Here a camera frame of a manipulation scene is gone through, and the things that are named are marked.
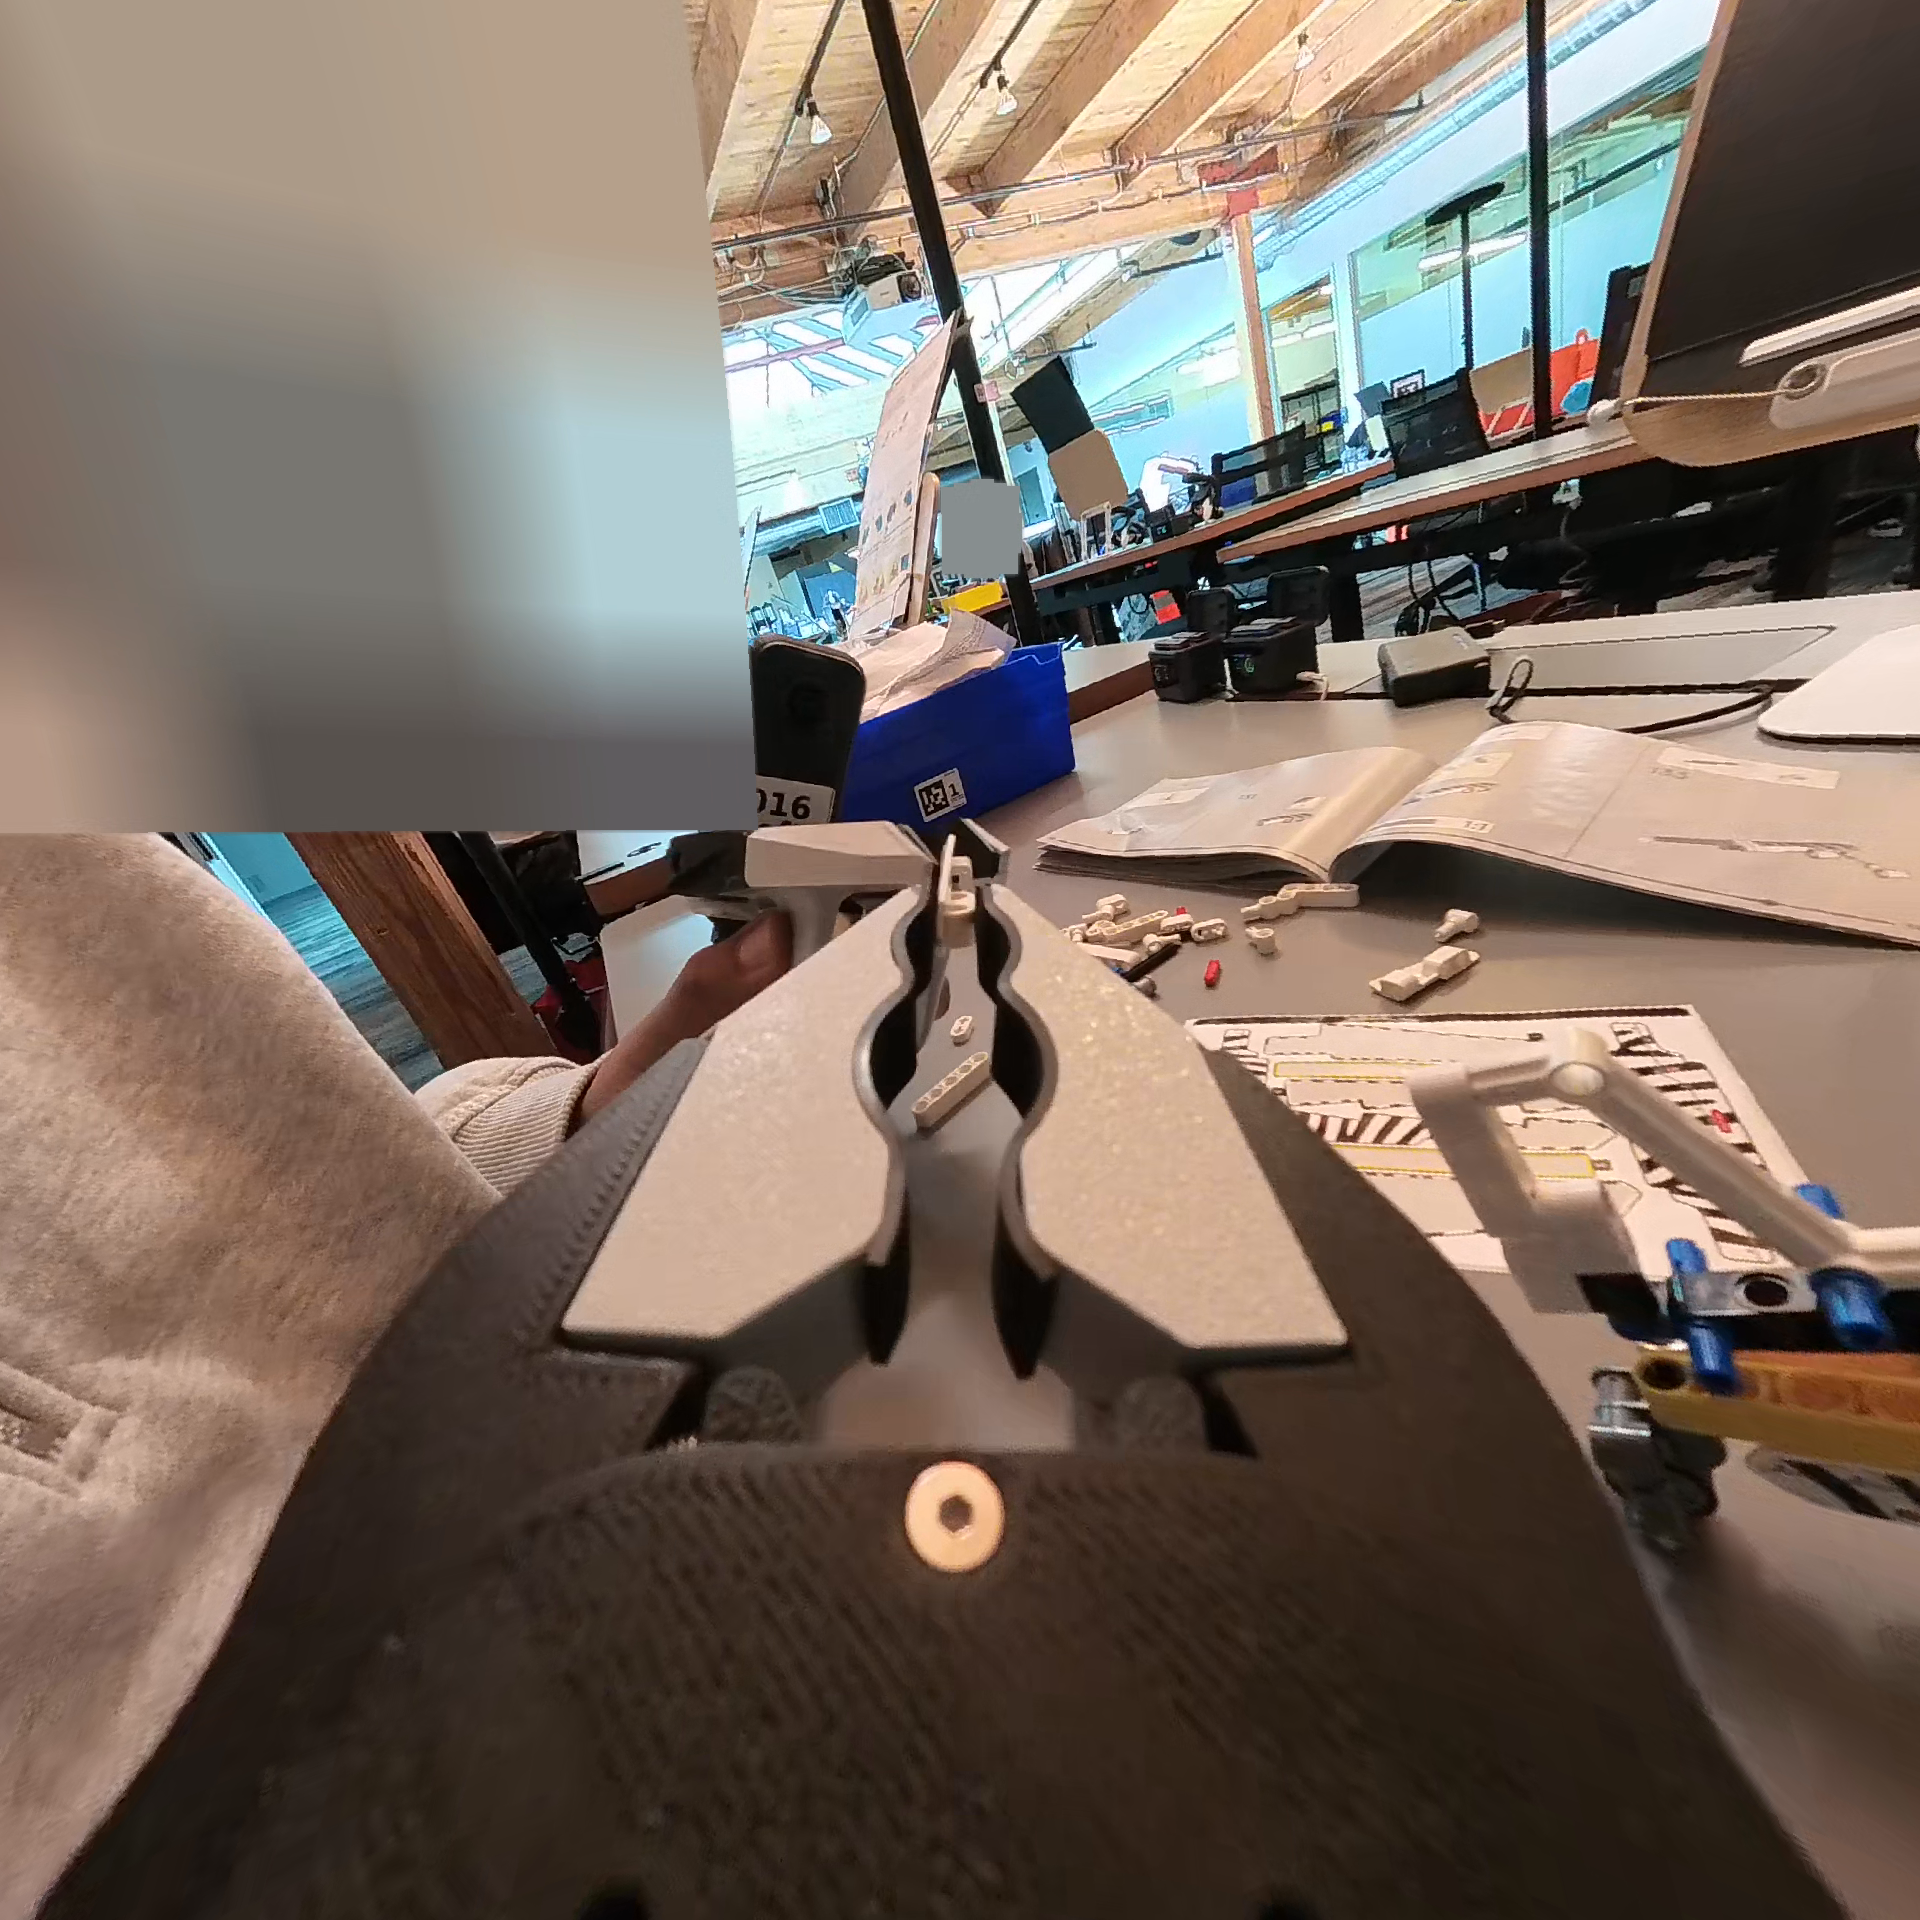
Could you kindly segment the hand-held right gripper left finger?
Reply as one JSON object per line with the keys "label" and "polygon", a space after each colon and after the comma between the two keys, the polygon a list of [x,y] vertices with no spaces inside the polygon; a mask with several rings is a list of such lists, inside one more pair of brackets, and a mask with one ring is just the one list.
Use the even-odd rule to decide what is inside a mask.
{"label": "hand-held right gripper left finger", "polygon": [[925,887],[719,1022],[560,1322],[579,1348],[848,1370],[904,1325]]}

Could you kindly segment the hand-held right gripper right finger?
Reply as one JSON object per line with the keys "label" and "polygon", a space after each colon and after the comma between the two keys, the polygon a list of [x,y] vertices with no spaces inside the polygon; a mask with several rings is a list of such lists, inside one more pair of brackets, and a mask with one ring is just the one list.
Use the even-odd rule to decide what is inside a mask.
{"label": "hand-held right gripper right finger", "polygon": [[1348,1333],[1211,1059],[1006,884],[978,891],[998,1171],[992,1311],[1020,1379],[1210,1376]]}

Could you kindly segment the tapered white lego panel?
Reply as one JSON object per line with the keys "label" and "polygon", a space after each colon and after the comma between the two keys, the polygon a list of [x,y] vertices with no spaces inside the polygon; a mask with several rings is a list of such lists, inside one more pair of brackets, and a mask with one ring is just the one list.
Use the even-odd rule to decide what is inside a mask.
{"label": "tapered white lego panel", "polygon": [[949,962],[974,944],[975,884],[972,856],[963,851],[957,832],[949,835],[942,851],[936,891],[933,900],[927,986],[918,1002],[918,1038],[944,1018],[949,1005]]}

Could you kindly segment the zebra striped sticker sheet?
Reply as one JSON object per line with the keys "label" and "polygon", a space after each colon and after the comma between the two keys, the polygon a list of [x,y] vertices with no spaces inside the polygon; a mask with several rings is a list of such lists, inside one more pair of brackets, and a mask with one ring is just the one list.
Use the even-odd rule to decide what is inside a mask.
{"label": "zebra striped sticker sheet", "polygon": [[[1499,1244],[1448,1175],[1405,1082],[1438,1066],[1485,1066],[1556,1039],[1571,1024],[1599,1034],[1610,1054],[1675,1109],[1756,1160],[1781,1183],[1803,1171],[1781,1132],[1688,1005],[1618,1005],[1534,1015],[1386,1015],[1310,1020],[1190,1020],[1188,1038],[1221,1051],[1298,1112],[1352,1164],[1464,1275],[1507,1278]],[[1710,1198],[1598,1117],[1548,1095],[1502,1106],[1526,1168],[1544,1187],[1596,1179],[1616,1190],[1648,1275],[1667,1271],[1669,1238],[1694,1238],[1716,1271],[1781,1274],[1786,1262]]]}

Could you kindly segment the lego airplane model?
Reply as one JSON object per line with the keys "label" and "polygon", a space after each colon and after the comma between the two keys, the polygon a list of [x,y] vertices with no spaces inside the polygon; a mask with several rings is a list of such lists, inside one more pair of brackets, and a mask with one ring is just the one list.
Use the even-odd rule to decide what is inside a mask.
{"label": "lego airplane model", "polygon": [[[1781,1183],[1586,1030],[1416,1071],[1407,1090],[1526,1296],[1588,1307],[1627,1342],[1627,1365],[1592,1374],[1588,1453],[1646,1544],[1692,1543],[1718,1507],[1728,1442],[1776,1490],[1915,1526],[1915,1228],[1868,1229],[1830,1189]],[[1648,1152],[1781,1266],[1718,1266],[1692,1229],[1646,1271],[1622,1199],[1525,1166],[1503,1110],[1528,1098],[1582,1109]]]}

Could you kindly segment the lego instruction booklet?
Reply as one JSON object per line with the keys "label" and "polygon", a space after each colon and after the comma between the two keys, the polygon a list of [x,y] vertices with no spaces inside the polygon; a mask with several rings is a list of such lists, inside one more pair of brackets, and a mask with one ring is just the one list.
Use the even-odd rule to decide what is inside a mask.
{"label": "lego instruction booklet", "polygon": [[1451,847],[1723,912],[1918,946],[1915,766],[1752,758],[1599,727],[1492,727],[1445,762],[1398,748],[1168,776],[1040,839],[1098,874],[1350,883]]}

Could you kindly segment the person's left hand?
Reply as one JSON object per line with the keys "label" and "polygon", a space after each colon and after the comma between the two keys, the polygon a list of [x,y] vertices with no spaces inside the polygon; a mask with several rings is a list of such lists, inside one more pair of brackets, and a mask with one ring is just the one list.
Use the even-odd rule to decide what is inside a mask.
{"label": "person's left hand", "polygon": [[658,1002],[652,1027],[661,1050],[711,1034],[723,1020],[772,988],[796,957],[794,918],[784,910],[757,916],[719,944],[698,950]]}

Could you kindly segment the blue plastic bin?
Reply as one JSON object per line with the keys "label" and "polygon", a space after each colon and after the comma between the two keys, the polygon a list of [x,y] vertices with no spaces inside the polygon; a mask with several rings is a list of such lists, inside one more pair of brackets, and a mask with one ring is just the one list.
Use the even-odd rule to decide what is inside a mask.
{"label": "blue plastic bin", "polygon": [[855,733],[840,823],[946,832],[1075,767],[1061,642],[1018,646]]}

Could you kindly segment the cardboard display board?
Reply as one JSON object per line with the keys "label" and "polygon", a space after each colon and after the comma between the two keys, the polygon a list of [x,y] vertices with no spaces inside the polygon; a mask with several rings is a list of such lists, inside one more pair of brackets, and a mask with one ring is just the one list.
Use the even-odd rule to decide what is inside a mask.
{"label": "cardboard display board", "polygon": [[927,439],[949,381],[952,341],[966,324],[946,317],[883,397],[855,541],[855,603],[848,645],[875,645],[925,614],[939,479]]}

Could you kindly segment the black floor lamp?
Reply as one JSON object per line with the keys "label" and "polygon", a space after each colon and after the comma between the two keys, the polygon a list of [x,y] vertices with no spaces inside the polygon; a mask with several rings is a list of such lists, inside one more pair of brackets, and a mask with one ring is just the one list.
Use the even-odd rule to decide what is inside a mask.
{"label": "black floor lamp", "polygon": [[1503,180],[1490,180],[1475,184],[1453,199],[1434,208],[1424,219],[1424,231],[1428,238],[1438,238],[1445,229],[1456,229],[1456,271],[1459,271],[1459,319],[1461,319],[1461,366],[1472,372],[1477,363],[1475,350],[1475,294],[1472,294],[1472,277],[1475,277],[1475,240],[1472,240],[1472,218],[1480,208],[1499,200],[1503,192]]}
{"label": "black floor lamp", "polygon": [[951,379],[957,389],[966,420],[975,470],[984,483],[1006,484],[1008,474],[1003,468],[996,418],[981,389],[970,312],[963,296],[963,284],[952,267],[952,254],[939,206],[942,192],[931,171],[927,146],[922,130],[922,107],[907,70],[895,11],[888,3],[863,3],[861,14],[871,38],[875,70],[879,75],[886,126],[895,136],[902,188],[918,231],[931,293],[942,317],[951,322]]}

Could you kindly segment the black power adapter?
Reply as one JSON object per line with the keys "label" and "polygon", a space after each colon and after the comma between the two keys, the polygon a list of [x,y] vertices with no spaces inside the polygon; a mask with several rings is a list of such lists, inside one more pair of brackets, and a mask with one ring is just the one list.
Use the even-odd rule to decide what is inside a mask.
{"label": "black power adapter", "polygon": [[1461,628],[1386,640],[1376,646],[1376,664],[1386,699],[1398,708],[1492,698],[1492,654]]}

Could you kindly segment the long office desks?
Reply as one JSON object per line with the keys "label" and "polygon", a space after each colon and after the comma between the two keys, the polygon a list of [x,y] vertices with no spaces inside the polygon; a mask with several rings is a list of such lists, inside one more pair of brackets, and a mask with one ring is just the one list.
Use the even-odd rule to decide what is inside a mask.
{"label": "long office desks", "polygon": [[1648,448],[1624,422],[1578,422],[1540,442],[1512,439],[1488,452],[1416,476],[1382,477],[1386,464],[1340,474],[1282,499],[1255,503],[1179,535],[1056,567],[1035,580],[1043,613],[1090,606],[1141,589],[1174,559],[1242,564],[1298,544],[1355,538],[1376,527],[1461,512],[1488,499],[1558,488],[1590,474],[1643,464]]}

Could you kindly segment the person's grey hoodie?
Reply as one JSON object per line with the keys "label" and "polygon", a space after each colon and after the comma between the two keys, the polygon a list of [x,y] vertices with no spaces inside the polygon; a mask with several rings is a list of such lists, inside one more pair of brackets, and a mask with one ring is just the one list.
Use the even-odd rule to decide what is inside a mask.
{"label": "person's grey hoodie", "polygon": [[156,835],[4,836],[2,989],[2,1907],[34,1916],[494,1192]]}

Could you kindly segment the computer monitor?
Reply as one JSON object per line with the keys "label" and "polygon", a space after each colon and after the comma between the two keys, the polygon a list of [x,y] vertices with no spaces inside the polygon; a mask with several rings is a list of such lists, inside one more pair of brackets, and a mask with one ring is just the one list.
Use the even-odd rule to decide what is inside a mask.
{"label": "computer monitor", "polygon": [[1915,3],[1718,4],[1621,415],[1680,466],[1915,424]]}

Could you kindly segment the wooden post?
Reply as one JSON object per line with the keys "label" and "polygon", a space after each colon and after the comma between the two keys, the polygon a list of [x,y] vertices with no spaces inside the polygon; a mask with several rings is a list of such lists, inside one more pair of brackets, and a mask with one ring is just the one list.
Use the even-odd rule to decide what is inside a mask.
{"label": "wooden post", "polygon": [[287,839],[443,1067],[557,1054],[423,832]]}

